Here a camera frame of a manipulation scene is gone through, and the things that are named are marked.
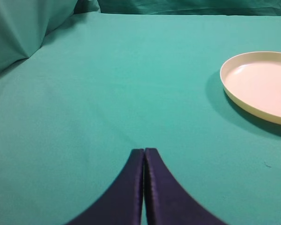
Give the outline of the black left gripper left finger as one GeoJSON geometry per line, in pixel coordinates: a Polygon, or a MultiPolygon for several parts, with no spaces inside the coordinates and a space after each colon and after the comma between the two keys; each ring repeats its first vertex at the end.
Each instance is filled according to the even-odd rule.
{"type": "Polygon", "coordinates": [[[144,150],[133,149],[108,189],[69,225],[140,225],[144,150]]]}

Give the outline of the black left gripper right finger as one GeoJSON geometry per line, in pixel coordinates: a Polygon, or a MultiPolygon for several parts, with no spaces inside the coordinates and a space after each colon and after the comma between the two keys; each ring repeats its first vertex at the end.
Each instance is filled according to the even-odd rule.
{"type": "Polygon", "coordinates": [[[155,148],[145,149],[144,197],[149,225],[224,225],[178,183],[155,148]]]}

